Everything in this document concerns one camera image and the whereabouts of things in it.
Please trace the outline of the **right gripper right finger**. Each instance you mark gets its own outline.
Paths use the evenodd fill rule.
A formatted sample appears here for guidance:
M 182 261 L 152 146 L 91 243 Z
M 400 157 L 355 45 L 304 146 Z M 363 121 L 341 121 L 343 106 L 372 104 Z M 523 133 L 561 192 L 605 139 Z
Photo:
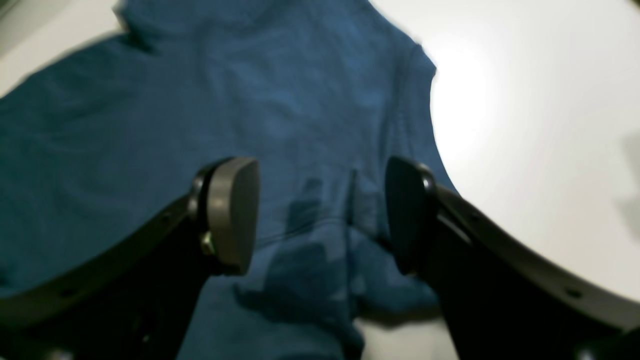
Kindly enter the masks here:
M 385 171 L 391 251 L 425 282 L 460 360 L 637 360 L 638 301 L 535 253 L 420 162 Z

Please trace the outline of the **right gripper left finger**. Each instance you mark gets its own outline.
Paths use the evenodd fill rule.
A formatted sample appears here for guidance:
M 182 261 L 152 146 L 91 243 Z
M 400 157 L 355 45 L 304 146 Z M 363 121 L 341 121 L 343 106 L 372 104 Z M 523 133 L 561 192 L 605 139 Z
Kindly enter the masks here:
M 258 226 L 259 162 L 203 167 L 190 193 L 94 259 L 1 300 L 3 360 L 173 360 L 205 282 L 243 276 Z

